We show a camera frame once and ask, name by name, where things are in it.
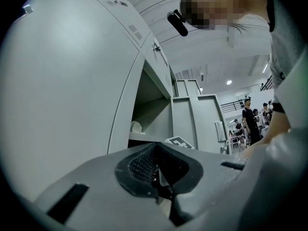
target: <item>fluorescent light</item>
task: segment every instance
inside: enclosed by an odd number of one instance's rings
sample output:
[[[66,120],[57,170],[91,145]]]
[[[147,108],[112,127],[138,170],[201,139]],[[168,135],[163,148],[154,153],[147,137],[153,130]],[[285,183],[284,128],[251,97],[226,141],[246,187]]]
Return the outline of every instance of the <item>fluorescent light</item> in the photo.
[[[265,66],[265,68],[264,68],[264,70],[263,70],[263,73],[265,72],[265,70],[266,70],[267,67],[268,67],[268,64],[266,64],[266,66]]]

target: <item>black metal railing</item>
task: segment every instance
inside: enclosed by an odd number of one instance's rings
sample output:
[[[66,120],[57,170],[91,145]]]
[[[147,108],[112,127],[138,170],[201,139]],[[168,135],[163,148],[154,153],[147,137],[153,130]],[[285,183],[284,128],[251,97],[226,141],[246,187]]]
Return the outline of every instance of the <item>black metal railing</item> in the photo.
[[[273,85],[273,77],[270,76],[268,78],[268,81],[265,83],[265,85],[261,88],[261,91],[263,90],[268,90],[268,89],[273,89],[274,85]]]
[[[222,104],[221,109],[223,113],[226,113],[234,110],[242,110],[244,106],[244,100],[241,99],[239,101]]]

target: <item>black slot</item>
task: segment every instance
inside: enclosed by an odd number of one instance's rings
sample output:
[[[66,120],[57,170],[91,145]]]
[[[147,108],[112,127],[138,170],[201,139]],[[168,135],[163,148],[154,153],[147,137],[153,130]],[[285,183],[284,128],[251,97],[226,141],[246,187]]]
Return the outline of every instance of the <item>black slot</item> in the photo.
[[[245,164],[236,164],[236,163],[232,163],[232,162],[223,162],[220,165],[222,165],[224,167],[237,169],[237,170],[243,170],[244,167],[245,167]]]
[[[47,215],[64,224],[76,208],[86,191],[89,189],[84,184],[75,184],[48,212]]]

